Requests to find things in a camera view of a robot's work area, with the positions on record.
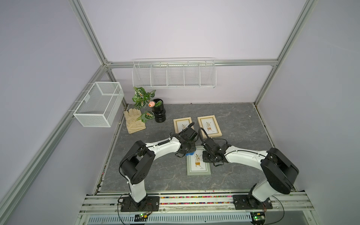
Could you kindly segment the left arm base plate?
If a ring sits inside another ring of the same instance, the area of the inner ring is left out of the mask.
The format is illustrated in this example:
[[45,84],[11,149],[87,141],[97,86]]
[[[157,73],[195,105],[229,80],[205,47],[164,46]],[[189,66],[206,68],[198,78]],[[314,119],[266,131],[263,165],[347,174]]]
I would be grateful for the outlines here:
[[146,196],[140,202],[135,202],[130,196],[122,197],[121,200],[121,212],[158,212],[160,206],[159,196]]

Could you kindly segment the gold frame with plant print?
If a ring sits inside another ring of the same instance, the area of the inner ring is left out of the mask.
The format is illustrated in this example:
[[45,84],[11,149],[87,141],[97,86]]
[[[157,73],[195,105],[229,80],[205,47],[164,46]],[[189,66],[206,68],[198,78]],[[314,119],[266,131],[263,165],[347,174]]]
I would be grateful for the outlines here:
[[197,119],[199,126],[206,131],[209,137],[213,138],[222,136],[222,132],[215,115],[202,116],[198,117]]

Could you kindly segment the gold frame with deer print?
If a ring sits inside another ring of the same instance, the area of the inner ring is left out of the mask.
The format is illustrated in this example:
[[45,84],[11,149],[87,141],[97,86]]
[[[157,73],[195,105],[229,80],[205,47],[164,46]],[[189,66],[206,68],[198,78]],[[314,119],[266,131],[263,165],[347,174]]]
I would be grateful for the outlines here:
[[192,119],[191,117],[174,119],[173,123],[174,123],[175,133],[178,134],[181,131],[183,131],[185,128],[187,128],[190,123],[192,123]]

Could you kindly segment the glossy black vase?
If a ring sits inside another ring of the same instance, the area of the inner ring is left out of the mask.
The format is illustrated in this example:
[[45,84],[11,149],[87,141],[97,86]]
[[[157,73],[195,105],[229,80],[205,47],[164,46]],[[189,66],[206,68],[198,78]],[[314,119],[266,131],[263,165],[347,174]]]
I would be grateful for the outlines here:
[[153,99],[155,103],[154,107],[152,107],[152,112],[154,113],[154,118],[157,123],[163,123],[166,121],[166,110],[164,108],[164,103],[162,99],[156,98]]

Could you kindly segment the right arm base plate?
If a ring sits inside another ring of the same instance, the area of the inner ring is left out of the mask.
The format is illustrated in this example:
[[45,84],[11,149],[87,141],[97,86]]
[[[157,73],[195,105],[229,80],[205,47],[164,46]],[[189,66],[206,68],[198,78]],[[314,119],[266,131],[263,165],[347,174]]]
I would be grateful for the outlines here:
[[273,209],[271,200],[268,198],[264,202],[249,197],[248,195],[233,195],[233,204],[236,210],[270,210]]

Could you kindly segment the cream work glove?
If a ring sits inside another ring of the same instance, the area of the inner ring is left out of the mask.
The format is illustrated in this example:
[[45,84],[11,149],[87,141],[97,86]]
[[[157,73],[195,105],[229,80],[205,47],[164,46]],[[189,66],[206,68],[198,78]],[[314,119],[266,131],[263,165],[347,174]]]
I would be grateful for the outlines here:
[[141,121],[141,111],[138,109],[129,109],[124,112],[126,127],[129,134],[146,129],[146,125]]

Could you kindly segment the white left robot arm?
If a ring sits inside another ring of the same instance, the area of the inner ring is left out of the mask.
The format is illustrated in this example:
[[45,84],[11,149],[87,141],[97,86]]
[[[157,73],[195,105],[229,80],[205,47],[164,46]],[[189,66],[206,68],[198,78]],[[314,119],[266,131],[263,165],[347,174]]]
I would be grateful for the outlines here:
[[127,180],[131,200],[142,203],[147,198],[144,179],[156,159],[170,153],[182,158],[196,150],[198,133],[193,126],[192,122],[180,133],[170,134],[167,139],[158,142],[137,141],[133,144],[119,163],[119,172]]

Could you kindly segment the aluminium rail base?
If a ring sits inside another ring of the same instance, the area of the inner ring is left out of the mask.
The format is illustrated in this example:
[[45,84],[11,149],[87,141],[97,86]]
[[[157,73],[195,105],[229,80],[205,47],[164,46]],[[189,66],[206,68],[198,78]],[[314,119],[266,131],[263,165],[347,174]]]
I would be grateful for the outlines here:
[[121,212],[119,204],[123,193],[101,193],[87,196],[82,204],[77,225],[161,225],[161,224],[210,224],[224,222],[260,223],[279,225],[293,214],[299,214],[301,224],[321,224],[313,204],[304,192],[270,197],[273,209],[236,210],[233,195],[244,192],[208,191],[187,194],[151,193],[159,196],[158,211]]

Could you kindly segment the green picture frame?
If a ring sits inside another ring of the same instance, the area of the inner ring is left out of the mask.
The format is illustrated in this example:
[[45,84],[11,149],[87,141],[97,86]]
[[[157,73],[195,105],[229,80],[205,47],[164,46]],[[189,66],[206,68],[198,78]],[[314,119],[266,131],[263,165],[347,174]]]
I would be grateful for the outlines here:
[[211,175],[210,163],[203,161],[202,146],[196,146],[196,152],[192,156],[186,156],[187,158],[187,176],[196,175]]

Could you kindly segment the green artificial plant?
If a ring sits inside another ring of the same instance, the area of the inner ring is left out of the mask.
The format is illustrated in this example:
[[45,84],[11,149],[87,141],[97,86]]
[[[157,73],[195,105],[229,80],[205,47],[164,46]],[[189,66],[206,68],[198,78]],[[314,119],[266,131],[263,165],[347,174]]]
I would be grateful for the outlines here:
[[[134,87],[135,94],[132,97],[133,102],[135,103],[136,109],[142,109],[146,106],[154,109],[160,109],[163,106],[163,100],[156,100],[155,94],[156,90],[147,92],[143,87]],[[137,121],[147,122],[155,118],[155,113],[153,111],[146,111],[142,113]]]

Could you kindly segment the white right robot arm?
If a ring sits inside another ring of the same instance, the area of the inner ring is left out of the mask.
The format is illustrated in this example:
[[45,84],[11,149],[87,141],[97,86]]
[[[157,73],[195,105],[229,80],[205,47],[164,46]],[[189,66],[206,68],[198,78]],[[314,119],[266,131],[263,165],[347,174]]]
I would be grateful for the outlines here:
[[214,166],[237,163],[256,168],[265,175],[265,180],[255,184],[247,195],[247,204],[255,208],[266,202],[270,196],[290,194],[299,174],[299,169],[279,149],[268,151],[241,149],[225,143],[220,146],[212,138],[202,140],[203,161]]

